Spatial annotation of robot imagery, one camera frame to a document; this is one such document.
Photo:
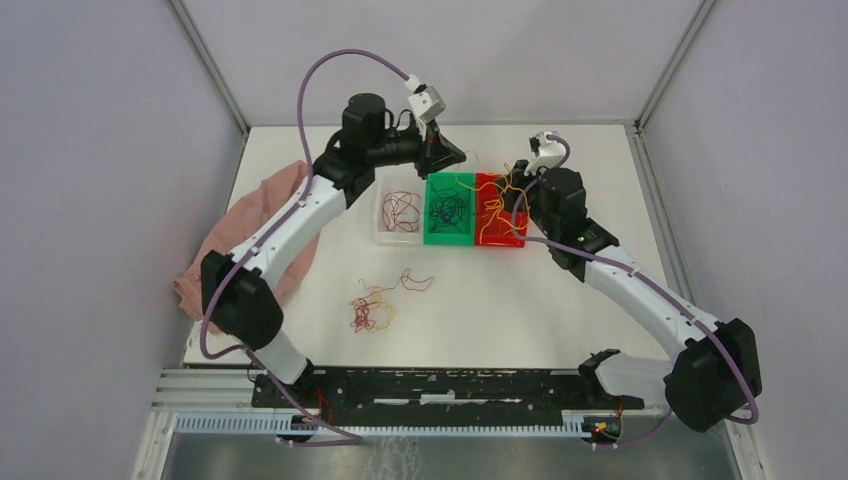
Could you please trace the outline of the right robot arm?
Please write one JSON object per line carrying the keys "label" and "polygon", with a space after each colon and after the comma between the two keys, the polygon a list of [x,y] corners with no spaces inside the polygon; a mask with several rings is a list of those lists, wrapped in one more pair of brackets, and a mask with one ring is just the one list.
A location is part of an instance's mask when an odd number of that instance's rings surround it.
{"label": "right robot arm", "polygon": [[580,400],[602,408],[615,397],[638,399],[671,411],[705,432],[723,421],[752,425],[762,392],[756,337],[739,318],[722,321],[662,285],[617,237],[587,213],[581,175],[555,166],[532,174],[514,163],[504,201],[541,232],[529,242],[547,247],[554,263],[614,302],[662,348],[655,360],[608,349],[580,367]]}

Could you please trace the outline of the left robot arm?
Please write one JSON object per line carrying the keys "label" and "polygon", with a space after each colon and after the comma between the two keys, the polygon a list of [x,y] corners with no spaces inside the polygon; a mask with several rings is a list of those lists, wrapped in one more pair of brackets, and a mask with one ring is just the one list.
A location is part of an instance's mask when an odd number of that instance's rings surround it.
{"label": "left robot arm", "polygon": [[227,253],[201,261],[204,321],[235,337],[258,364],[277,377],[276,392],[291,406],[307,404],[314,379],[310,364],[283,330],[284,313],[273,287],[323,227],[349,209],[372,185],[380,167],[410,163],[425,179],[459,164],[465,154],[440,132],[445,102],[431,86],[408,98],[409,125],[390,125],[382,97],[352,96],[342,125],[312,165],[312,174],[272,217]]}

